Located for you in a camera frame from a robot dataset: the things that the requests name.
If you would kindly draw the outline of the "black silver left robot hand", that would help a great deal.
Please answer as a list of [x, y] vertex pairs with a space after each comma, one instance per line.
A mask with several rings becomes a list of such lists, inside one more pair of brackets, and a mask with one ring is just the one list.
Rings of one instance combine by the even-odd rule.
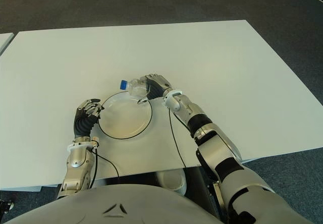
[[100, 112], [104, 107], [100, 99], [87, 99], [76, 109], [74, 118], [74, 137], [90, 137], [92, 128], [100, 119]]

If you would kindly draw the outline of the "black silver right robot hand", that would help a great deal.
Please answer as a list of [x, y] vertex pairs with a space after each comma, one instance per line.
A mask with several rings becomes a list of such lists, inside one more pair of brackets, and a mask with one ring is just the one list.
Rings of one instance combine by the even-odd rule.
[[145, 83], [147, 95], [138, 100], [137, 104], [142, 104], [149, 100], [163, 97], [164, 92], [171, 88], [170, 82], [162, 75], [158, 74], [145, 75], [140, 78], [140, 81]]

